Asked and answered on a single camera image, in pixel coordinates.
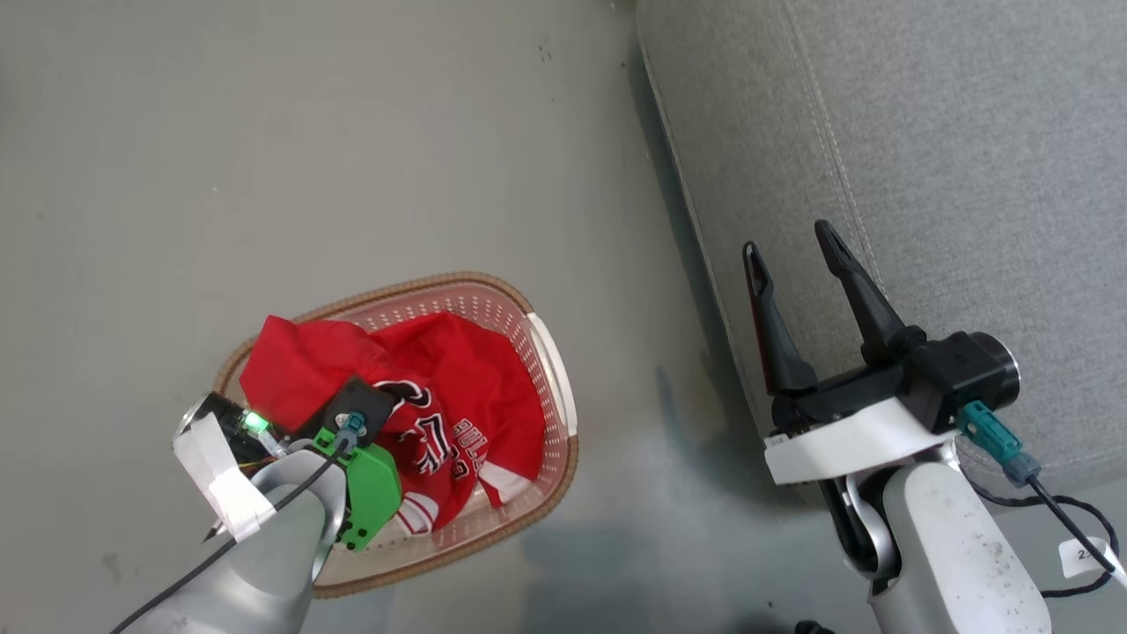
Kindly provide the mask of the red basketball jersey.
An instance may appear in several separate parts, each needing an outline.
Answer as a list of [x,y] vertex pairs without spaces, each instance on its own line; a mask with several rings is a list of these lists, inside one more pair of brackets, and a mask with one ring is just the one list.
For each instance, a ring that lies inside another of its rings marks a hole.
[[398,374],[371,384],[399,404],[378,443],[394,457],[410,536],[438,530],[483,490],[499,508],[541,470],[541,398],[511,341],[462,316],[427,314],[371,332]]

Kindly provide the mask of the grey fabric sofa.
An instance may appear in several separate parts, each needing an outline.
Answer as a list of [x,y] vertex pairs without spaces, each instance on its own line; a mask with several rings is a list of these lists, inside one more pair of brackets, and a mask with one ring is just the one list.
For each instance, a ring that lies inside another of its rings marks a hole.
[[756,242],[820,377],[862,364],[826,218],[909,324],[999,338],[1057,492],[1127,479],[1127,0],[637,0],[757,432]]

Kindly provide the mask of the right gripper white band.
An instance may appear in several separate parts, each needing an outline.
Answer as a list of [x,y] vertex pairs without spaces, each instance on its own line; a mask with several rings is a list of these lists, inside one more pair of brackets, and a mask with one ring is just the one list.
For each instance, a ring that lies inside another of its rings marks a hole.
[[[899,364],[928,341],[924,330],[902,321],[828,220],[814,222],[814,234],[857,320],[866,365]],[[764,441],[777,485],[845,477],[953,440],[953,430],[929,431],[899,400],[898,366],[850,370],[818,384],[777,309],[777,285],[755,242],[744,245],[743,261],[766,392],[777,395],[774,434]]]

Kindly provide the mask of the cream perforated laundry basket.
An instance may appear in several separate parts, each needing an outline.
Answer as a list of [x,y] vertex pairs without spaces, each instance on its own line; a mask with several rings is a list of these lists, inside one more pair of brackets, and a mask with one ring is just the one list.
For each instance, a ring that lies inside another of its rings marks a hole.
[[578,418],[547,325],[511,285],[453,273],[356,294],[294,320],[270,316],[213,389],[258,407],[283,436],[329,453],[300,423],[358,376],[394,390],[366,449],[341,459],[349,518],[314,583],[365,593],[487,550],[549,514],[578,464]]

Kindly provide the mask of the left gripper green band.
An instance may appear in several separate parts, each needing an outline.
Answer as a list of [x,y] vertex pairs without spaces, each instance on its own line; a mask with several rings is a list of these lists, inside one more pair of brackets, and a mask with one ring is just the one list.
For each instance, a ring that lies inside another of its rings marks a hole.
[[283,484],[302,484],[332,459],[310,492],[328,514],[325,541],[346,550],[365,550],[394,517],[403,492],[394,458],[378,446],[356,446],[350,430],[313,439],[287,434],[265,417],[224,394],[210,393],[181,418],[174,434],[174,456],[218,515],[214,534],[236,541],[256,534],[277,514],[267,493]]

